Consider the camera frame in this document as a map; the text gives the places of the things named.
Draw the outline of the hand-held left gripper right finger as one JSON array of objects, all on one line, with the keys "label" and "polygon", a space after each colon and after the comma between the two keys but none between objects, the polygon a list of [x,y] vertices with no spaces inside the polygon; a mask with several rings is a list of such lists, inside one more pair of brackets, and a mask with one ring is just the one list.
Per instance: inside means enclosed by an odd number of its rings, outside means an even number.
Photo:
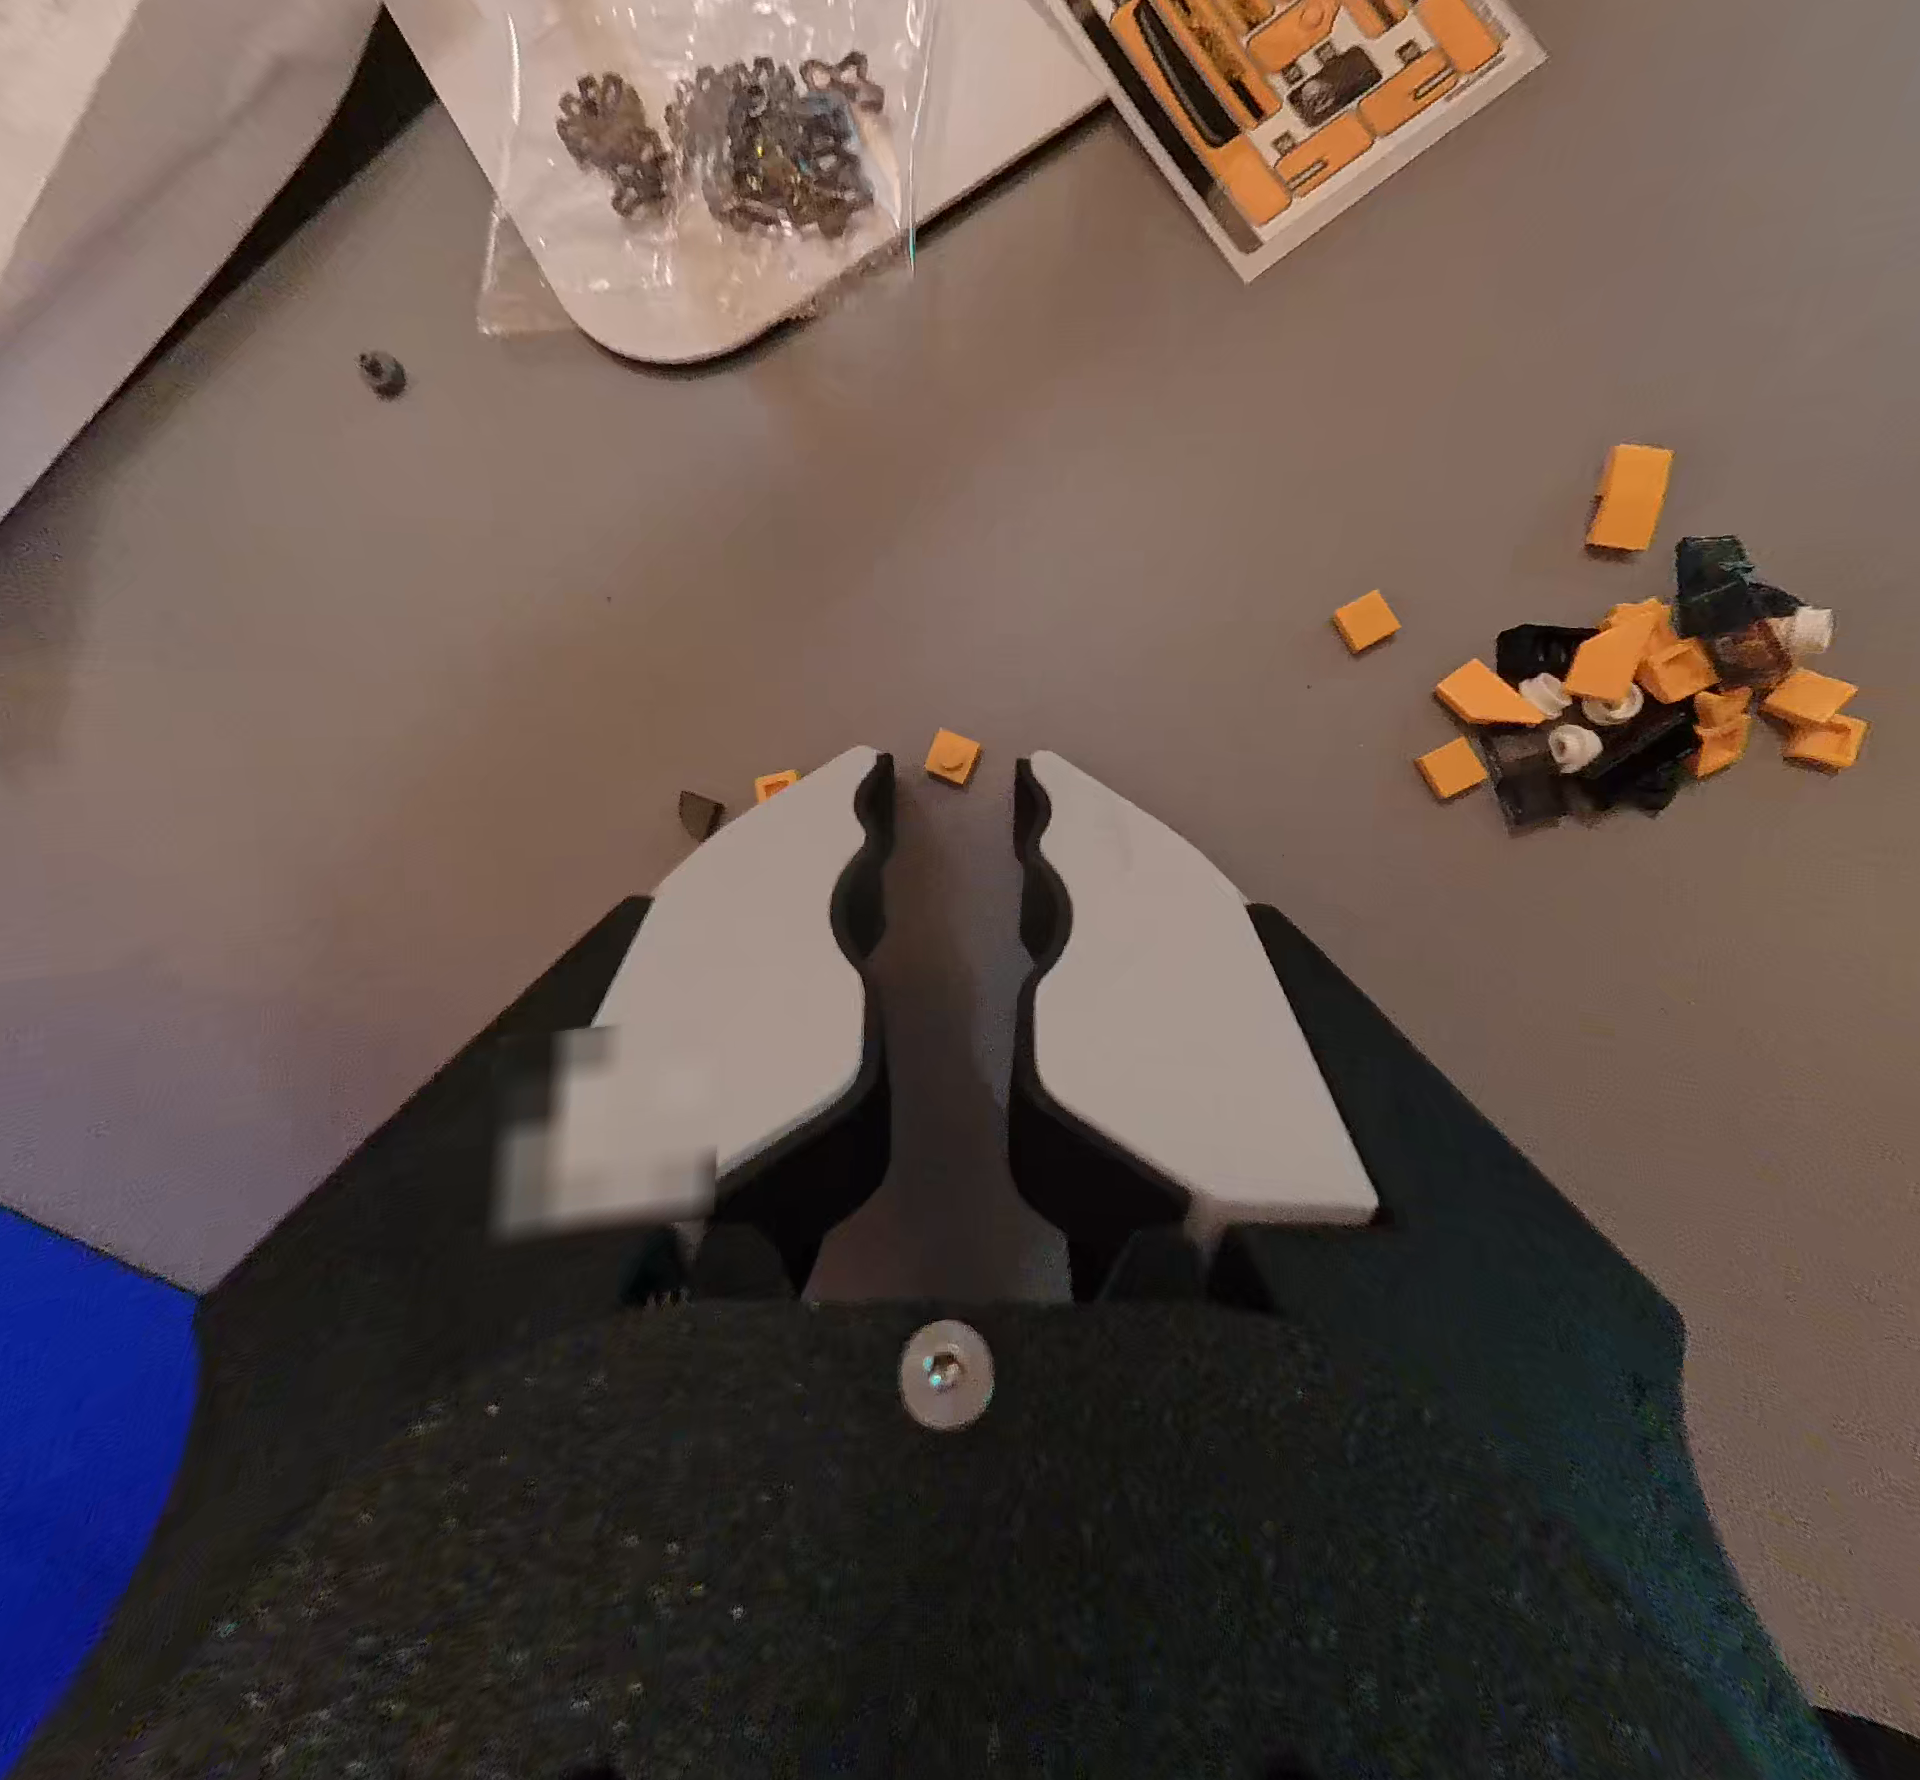
[{"label": "hand-held left gripper right finger", "polygon": [[1010,1168],[1057,1228],[1364,1227],[1360,1151],[1242,890],[1057,750],[1016,775]]}]

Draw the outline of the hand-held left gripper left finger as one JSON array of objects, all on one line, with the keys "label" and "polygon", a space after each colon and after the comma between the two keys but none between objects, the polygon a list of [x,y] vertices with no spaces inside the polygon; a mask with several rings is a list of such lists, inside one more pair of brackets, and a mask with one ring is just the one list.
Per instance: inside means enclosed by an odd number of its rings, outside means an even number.
[{"label": "hand-held left gripper left finger", "polygon": [[851,1093],[865,986],[832,898],[882,785],[856,744],[660,881],[591,1021],[589,1187],[713,1189]]}]

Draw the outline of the pile of orange black lego pieces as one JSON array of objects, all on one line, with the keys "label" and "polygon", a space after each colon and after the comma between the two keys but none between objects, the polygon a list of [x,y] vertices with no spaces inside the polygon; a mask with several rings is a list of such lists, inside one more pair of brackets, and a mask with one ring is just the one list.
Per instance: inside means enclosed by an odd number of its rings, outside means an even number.
[{"label": "pile of orange black lego pieces", "polygon": [[1684,536],[1672,585],[1589,624],[1524,620],[1431,692],[1453,736],[1413,758],[1438,804],[1491,792],[1509,833],[1665,812],[1771,730],[1794,770],[1857,768],[1869,718],[1829,670],[1835,615],[1771,582],[1736,533]]}]

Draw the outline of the long orange lego tile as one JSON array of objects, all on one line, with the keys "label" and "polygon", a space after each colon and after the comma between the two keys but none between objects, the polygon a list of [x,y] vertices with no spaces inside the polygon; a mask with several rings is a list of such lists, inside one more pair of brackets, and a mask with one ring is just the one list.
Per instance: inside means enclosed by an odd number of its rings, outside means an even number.
[{"label": "long orange lego tile", "polygon": [[1583,548],[1608,557],[1650,550],[1664,519],[1674,451],[1619,443],[1607,450]]}]

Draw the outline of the clear bag of dark parts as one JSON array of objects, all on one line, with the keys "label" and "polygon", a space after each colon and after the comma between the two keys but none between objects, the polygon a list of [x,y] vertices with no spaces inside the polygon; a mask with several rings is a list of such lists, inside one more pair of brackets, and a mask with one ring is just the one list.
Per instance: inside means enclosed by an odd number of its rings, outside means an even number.
[{"label": "clear bag of dark parts", "polygon": [[920,259],[944,0],[543,0],[503,20],[489,339],[696,364]]}]

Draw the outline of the blue plastic bin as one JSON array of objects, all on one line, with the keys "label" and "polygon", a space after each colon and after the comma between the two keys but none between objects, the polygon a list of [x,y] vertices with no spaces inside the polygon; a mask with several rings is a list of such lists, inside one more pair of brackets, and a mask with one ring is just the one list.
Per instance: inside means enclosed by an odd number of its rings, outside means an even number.
[{"label": "blue plastic bin", "polygon": [[132,1584],[199,1394],[199,1299],[2,1213],[2,1772]]}]

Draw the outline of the orange black sticker sheet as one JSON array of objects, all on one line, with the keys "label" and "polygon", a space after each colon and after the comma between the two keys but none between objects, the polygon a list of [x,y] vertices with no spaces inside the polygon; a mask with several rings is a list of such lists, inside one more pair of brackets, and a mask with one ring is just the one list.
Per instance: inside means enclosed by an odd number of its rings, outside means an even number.
[{"label": "orange black sticker sheet", "polygon": [[1547,55],[1507,0],[1040,0],[1250,284]]}]

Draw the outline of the white paper sheets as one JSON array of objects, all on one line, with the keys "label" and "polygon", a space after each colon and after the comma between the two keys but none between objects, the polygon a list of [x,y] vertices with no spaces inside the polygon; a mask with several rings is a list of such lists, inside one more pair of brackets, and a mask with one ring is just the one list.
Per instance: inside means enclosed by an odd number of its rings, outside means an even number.
[{"label": "white paper sheets", "polygon": [[379,0],[2,0],[2,506],[239,248]]}]

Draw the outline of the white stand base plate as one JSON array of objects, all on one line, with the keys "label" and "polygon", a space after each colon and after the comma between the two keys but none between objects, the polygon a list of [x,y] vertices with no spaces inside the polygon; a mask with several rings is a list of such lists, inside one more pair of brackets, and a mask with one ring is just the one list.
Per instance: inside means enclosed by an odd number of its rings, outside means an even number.
[{"label": "white stand base plate", "polygon": [[[507,177],[508,25],[558,17],[567,3],[385,0],[493,182]],[[1099,102],[1094,74],[1040,0],[942,0],[931,36],[931,112],[916,154],[920,208],[935,216],[965,201]]]}]

